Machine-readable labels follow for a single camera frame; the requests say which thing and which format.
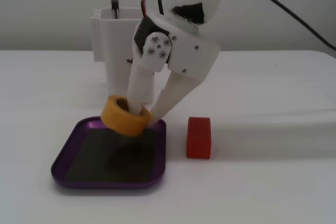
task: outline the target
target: orange tape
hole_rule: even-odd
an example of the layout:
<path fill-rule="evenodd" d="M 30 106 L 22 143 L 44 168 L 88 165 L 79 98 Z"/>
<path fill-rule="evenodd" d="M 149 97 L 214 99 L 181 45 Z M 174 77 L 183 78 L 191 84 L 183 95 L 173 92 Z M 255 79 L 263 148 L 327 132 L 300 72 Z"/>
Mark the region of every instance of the orange tape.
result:
<path fill-rule="evenodd" d="M 112 95 L 101 113 L 102 122 L 110 129 L 126 136 L 139 136 L 148 125 L 151 114 L 145 107 L 140 115 L 128 112 L 126 97 Z"/>

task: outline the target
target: metal screw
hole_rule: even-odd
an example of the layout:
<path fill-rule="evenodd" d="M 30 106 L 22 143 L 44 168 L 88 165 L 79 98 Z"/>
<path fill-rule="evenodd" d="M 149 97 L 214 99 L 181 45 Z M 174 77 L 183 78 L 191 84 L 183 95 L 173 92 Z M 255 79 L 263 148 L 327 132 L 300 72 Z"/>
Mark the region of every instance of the metal screw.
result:
<path fill-rule="evenodd" d="M 165 52 L 165 51 L 160 52 L 160 57 L 161 57 L 161 58 L 166 57 L 166 52 Z"/>
<path fill-rule="evenodd" d="M 154 36 L 154 37 L 152 38 L 152 41 L 153 41 L 154 43 L 156 43 L 158 40 L 159 40 L 159 38 L 158 38 L 157 36 Z"/>
<path fill-rule="evenodd" d="M 154 48 L 150 48 L 150 49 L 148 49 L 148 54 L 149 55 L 152 55 L 152 54 L 154 54 L 155 53 L 155 50 L 154 50 Z"/>
<path fill-rule="evenodd" d="M 165 46 L 168 46 L 169 43 L 170 43 L 170 41 L 169 41 L 168 39 L 165 39 L 165 40 L 163 41 L 163 43 L 164 43 Z"/>

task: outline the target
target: white container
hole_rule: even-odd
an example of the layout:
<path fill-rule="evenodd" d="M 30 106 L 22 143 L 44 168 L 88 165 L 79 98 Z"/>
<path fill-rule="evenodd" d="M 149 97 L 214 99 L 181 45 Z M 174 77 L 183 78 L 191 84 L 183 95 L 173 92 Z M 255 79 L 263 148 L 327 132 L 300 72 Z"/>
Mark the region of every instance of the white container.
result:
<path fill-rule="evenodd" d="M 109 95 L 126 95 L 133 58 L 132 39 L 141 22 L 140 8 L 120 9 L 120 19 L 112 18 L 110 8 L 93 10 L 92 47 L 95 61 L 104 61 Z"/>

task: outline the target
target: red cube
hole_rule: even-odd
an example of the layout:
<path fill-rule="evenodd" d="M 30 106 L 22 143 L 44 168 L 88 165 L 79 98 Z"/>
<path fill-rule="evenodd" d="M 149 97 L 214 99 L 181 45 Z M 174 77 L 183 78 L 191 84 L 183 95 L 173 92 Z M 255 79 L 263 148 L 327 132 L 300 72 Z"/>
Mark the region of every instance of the red cube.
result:
<path fill-rule="evenodd" d="M 211 155 L 210 118 L 189 118 L 187 157 L 209 159 Z"/>

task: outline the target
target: table surface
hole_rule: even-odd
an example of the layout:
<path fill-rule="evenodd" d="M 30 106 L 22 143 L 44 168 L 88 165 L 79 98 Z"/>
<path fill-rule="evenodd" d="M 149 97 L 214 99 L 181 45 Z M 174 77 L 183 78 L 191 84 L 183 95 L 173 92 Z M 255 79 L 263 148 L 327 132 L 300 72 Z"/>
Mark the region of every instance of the table surface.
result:
<path fill-rule="evenodd" d="M 169 71 L 156 75 L 155 95 Z M 66 190 L 50 168 L 107 98 L 92 52 L 0 51 L 2 223 L 334 223 L 336 60 L 222 52 L 167 116 L 167 164 L 142 191 Z M 186 159 L 189 116 L 212 120 L 210 160 Z"/>

